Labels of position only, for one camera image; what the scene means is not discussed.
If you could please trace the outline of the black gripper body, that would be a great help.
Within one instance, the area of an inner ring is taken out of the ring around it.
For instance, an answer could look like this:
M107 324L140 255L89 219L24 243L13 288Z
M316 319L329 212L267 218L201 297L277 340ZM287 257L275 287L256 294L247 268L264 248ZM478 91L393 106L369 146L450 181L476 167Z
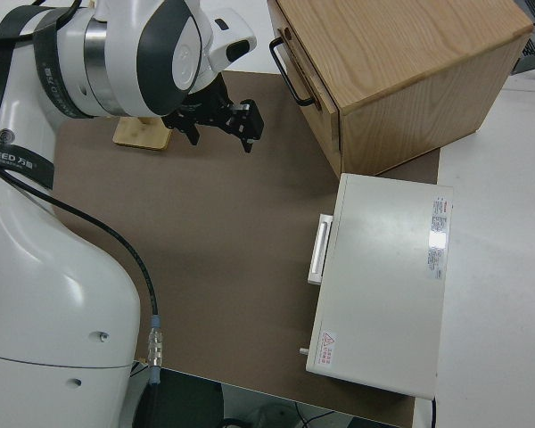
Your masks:
M226 131L226 121L230 117L229 106L232 104L226 85L213 83L189 94L179 108L163 117L163 124L166 128L177 129L178 120L188 118L195 126L205 125Z

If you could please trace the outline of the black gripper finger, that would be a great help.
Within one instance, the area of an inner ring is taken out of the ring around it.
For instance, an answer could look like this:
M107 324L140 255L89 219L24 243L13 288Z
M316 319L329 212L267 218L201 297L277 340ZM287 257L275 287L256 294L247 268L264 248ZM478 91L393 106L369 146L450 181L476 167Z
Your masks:
M197 145L199 143L200 133L192 120L188 118L180 118L178 120L177 129L186 135L191 145Z
M250 153L254 142L260 140L264 129L259 107L252 99L247 99L230 105L229 111L226 131L239 138L243 150Z

